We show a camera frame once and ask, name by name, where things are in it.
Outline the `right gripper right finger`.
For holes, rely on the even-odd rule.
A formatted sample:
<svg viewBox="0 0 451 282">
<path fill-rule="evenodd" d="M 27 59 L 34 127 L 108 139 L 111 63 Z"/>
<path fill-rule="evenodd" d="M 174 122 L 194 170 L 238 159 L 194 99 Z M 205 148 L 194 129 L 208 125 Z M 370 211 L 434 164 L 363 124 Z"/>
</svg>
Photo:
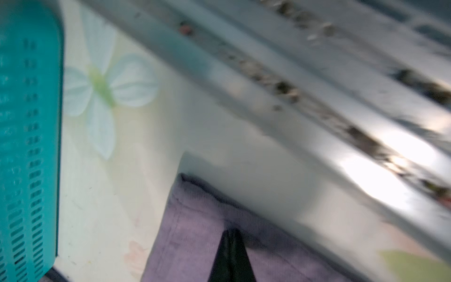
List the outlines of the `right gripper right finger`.
<svg viewBox="0 0 451 282">
<path fill-rule="evenodd" d="M 241 233 L 232 230 L 232 281 L 256 282 Z"/>
</svg>

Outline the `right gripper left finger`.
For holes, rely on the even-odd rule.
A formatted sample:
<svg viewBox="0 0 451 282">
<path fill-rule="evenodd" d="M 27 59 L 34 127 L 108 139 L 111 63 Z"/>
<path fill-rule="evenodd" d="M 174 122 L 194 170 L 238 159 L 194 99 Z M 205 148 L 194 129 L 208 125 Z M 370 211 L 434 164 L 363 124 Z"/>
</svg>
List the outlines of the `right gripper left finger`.
<svg viewBox="0 0 451 282">
<path fill-rule="evenodd" d="M 208 282 L 232 282 L 233 271 L 230 264 L 231 229 L 223 232 L 211 268 Z"/>
</svg>

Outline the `purple trousers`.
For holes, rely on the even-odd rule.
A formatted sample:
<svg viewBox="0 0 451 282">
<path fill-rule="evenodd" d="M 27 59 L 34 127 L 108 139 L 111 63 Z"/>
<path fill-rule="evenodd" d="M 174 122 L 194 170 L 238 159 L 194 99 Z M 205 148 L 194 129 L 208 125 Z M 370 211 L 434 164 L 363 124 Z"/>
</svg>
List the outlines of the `purple trousers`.
<svg viewBox="0 0 451 282">
<path fill-rule="evenodd" d="M 357 276 L 269 221 L 181 173 L 142 274 L 144 282 L 207 282 L 222 234 L 240 231 L 256 282 L 355 282 Z"/>
</svg>

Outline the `teal plastic mesh basket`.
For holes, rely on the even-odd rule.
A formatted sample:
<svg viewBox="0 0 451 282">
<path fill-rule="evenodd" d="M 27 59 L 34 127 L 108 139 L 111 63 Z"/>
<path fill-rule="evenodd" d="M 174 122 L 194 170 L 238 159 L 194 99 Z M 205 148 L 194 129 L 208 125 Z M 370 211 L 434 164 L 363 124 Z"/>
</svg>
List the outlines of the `teal plastic mesh basket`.
<svg viewBox="0 0 451 282">
<path fill-rule="evenodd" d="M 1 280 L 37 282 L 57 254 L 63 33 L 42 1 L 1 2 Z"/>
</svg>

